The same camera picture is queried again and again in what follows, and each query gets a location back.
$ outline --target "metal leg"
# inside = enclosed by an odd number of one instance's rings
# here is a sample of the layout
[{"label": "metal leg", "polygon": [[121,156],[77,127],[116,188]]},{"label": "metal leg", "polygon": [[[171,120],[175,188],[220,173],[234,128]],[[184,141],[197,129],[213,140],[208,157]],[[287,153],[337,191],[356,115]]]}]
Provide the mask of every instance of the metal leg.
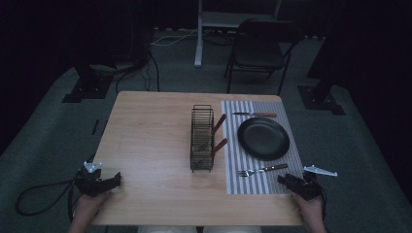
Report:
[{"label": "metal leg", "polygon": [[202,23],[203,23],[203,1],[199,0],[199,11],[197,14],[197,45],[196,45],[196,55],[194,57],[194,67],[200,68],[202,66],[202,53],[203,53],[203,39],[202,39]]}]

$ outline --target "utensil handle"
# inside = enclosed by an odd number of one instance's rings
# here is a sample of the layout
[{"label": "utensil handle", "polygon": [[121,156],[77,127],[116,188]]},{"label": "utensil handle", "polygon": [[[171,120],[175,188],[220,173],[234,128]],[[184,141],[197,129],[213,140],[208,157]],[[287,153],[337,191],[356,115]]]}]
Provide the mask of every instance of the utensil handle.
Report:
[{"label": "utensil handle", "polygon": [[223,139],[217,146],[213,148],[212,153],[216,153],[218,150],[220,150],[224,145],[226,145],[227,139]]},{"label": "utensil handle", "polygon": [[216,123],[215,127],[213,127],[212,135],[214,135],[216,133],[216,131],[218,131],[219,127],[221,127],[221,125],[222,125],[222,123],[224,122],[225,119],[226,119],[226,114],[223,114],[221,116],[221,118],[219,119],[218,123]]},{"label": "utensil handle", "polygon": [[273,170],[278,170],[278,169],[287,168],[287,167],[288,167],[288,163],[282,163],[282,164],[271,166],[271,167],[265,167],[263,168],[263,170],[267,172],[267,171],[273,171]]},{"label": "utensil handle", "polygon": [[275,113],[254,113],[255,117],[277,117]]}]

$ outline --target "dark background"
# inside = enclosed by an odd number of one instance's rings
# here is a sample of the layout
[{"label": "dark background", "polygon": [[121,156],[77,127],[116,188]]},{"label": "dark background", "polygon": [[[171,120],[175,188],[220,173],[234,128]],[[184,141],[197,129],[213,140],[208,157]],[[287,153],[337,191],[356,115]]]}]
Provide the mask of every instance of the dark background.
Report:
[{"label": "dark background", "polygon": [[[272,13],[276,1],[205,1],[205,10]],[[1,1],[3,152],[53,82],[79,64],[115,67],[145,56],[157,27],[195,28],[192,0]],[[409,1],[284,0],[280,19],[326,40],[308,77],[347,88],[406,196],[411,199],[412,22]]]}]

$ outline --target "robotic hand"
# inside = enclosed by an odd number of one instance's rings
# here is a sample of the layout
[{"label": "robotic hand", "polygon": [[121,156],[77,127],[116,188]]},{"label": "robotic hand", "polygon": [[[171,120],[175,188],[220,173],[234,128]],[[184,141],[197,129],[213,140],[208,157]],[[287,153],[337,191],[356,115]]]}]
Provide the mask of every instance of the robotic hand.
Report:
[{"label": "robotic hand", "polygon": [[299,194],[306,201],[323,195],[323,189],[316,181],[316,174],[311,172],[304,172],[303,179],[291,174],[286,174],[284,177],[278,176],[278,183],[285,185],[290,191]]},{"label": "robotic hand", "polygon": [[76,187],[81,193],[95,197],[102,192],[120,186],[120,173],[105,181],[100,179],[101,166],[102,163],[84,163],[75,180]]}]

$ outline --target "gray carpet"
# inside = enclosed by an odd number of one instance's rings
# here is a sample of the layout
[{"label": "gray carpet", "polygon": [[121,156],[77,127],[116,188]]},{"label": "gray carpet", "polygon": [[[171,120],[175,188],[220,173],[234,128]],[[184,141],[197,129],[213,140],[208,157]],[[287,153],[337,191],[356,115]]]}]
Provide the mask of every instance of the gray carpet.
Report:
[{"label": "gray carpet", "polygon": [[[156,32],[184,35],[188,32]],[[202,68],[193,67],[195,40],[187,39],[167,47],[151,47],[159,67],[160,90],[177,92],[225,93],[224,67],[230,47],[222,38],[208,37],[204,44]],[[326,225],[331,232],[412,232],[412,209],[403,196],[370,132],[361,119],[347,90],[335,86],[332,95],[346,115],[305,110],[298,85],[315,85],[306,78],[322,41],[304,40],[292,57],[281,93],[292,133],[304,165],[315,164],[339,177],[318,176],[327,193]],[[119,83],[119,90],[156,91],[155,66],[130,74]],[[280,73],[269,81],[235,73],[232,93],[274,94]],[[96,152],[104,122],[116,100],[115,79],[105,99],[84,99],[62,103],[78,75],[71,69],[55,81],[30,120],[0,157],[0,231],[65,232],[67,194],[53,208],[38,216],[20,216],[14,203],[26,188],[44,183],[71,180],[83,161]],[[99,125],[93,133],[95,122]],[[34,191],[21,203],[27,211],[47,206],[64,185]],[[91,226],[88,232],[104,232]],[[111,226],[108,232],[136,232],[136,226]],[[263,227],[264,233],[305,232],[302,227]]]}]

